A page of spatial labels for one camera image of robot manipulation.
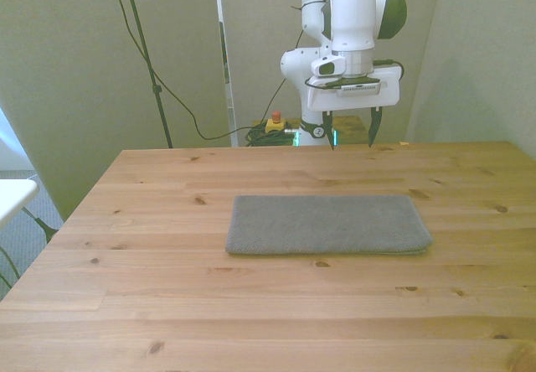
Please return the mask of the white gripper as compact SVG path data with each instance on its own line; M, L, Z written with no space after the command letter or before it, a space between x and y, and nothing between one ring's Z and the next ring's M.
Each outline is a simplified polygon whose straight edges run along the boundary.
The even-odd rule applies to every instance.
M382 107L399 102L399 80L399 65L375 68L367 77L356 80L339 76L312 76L307 80L307 107L310 111L323 111L323 128L331 149L335 146L332 111L349 109L371 108L368 146L374 144L382 121Z

